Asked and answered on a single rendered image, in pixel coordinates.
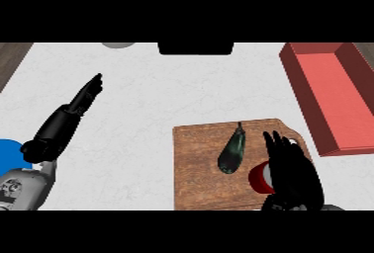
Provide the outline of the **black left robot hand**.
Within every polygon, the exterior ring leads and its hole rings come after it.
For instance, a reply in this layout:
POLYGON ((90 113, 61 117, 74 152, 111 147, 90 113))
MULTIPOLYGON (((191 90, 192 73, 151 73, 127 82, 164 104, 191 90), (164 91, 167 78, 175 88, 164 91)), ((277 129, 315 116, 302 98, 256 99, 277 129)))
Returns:
POLYGON ((24 160, 30 163, 59 158, 71 141, 81 117, 102 91, 102 74, 98 73, 77 92, 71 102, 58 107, 34 138, 21 147, 24 160))

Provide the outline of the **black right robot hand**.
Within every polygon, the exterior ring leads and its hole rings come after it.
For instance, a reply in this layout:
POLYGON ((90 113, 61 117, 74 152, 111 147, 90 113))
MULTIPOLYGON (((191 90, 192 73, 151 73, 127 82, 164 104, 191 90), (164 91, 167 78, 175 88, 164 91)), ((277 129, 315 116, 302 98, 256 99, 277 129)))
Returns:
POLYGON ((263 132, 269 153, 269 169, 275 193, 266 198, 263 211, 290 211, 305 209, 319 211, 324 205, 324 193, 316 171, 305 152, 296 143, 263 132))

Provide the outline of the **red can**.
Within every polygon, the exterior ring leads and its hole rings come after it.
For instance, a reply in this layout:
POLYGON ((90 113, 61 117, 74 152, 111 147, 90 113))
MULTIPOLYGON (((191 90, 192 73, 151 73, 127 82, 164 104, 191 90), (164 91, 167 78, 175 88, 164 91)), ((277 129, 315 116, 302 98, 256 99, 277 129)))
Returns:
POLYGON ((274 194, 272 178, 271 178, 271 167, 269 162, 265 161, 250 171, 248 183, 253 190, 260 194, 274 194))

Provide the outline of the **brown wooden cutting board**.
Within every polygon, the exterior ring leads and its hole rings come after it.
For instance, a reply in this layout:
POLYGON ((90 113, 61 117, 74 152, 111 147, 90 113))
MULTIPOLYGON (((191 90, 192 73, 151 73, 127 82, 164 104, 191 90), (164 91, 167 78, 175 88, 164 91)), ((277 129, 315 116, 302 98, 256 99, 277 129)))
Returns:
POLYGON ((248 174, 269 159, 263 132, 274 130, 297 142, 311 157, 300 134, 279 119, 175 127, 175 207, 179 211, 262 207, 268 195, 253 190, 248 174), (217 167, 217 157, 238 126, 245 130, 244 157, 238 170, 225 174, 217 167))

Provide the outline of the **red cardboard box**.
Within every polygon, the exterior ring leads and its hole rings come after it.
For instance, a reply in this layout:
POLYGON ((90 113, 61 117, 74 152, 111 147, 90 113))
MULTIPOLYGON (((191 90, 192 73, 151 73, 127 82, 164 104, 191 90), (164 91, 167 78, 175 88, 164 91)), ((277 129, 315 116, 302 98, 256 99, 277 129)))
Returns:
POLYGON ((373 45, 288 42, 279 57, 318 154, 374 153, 373 45))

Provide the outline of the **blue round plate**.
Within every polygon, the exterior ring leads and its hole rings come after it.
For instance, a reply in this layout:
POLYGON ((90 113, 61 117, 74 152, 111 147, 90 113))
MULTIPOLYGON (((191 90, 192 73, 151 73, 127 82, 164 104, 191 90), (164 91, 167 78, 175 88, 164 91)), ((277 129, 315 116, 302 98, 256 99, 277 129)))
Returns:
POLYGON ((13 139, 0 139, 0 177, 12 169, 31 169, 33 164, 24 160, 22 144, 13 139))

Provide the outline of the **dark green eggplant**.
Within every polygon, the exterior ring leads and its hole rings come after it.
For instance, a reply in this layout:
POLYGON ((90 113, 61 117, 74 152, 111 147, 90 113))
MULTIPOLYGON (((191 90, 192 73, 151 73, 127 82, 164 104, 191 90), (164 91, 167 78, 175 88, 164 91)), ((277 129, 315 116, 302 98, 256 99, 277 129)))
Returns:
POLYGON ((234 174, 240 168, 245 148, 245 130, 238 124, 217 157, 217 167, 225 174, 234 174))

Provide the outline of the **grey round object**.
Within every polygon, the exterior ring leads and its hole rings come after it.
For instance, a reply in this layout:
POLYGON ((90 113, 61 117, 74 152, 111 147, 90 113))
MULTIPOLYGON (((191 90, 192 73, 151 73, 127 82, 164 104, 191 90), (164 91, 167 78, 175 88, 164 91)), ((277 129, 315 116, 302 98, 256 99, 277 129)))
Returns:
POLYGON ((102 43, 108 48, 126 48, 132 46, 133 42, 104 42, 102 43))

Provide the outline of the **black appliance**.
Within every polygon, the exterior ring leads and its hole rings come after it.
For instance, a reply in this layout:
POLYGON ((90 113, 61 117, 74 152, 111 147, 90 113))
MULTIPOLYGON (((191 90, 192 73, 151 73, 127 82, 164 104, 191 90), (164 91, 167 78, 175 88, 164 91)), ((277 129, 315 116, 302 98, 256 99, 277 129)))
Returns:
POLYGON ((158 49, 163 55, 229 55, 232 42, 160 42, 158 49))

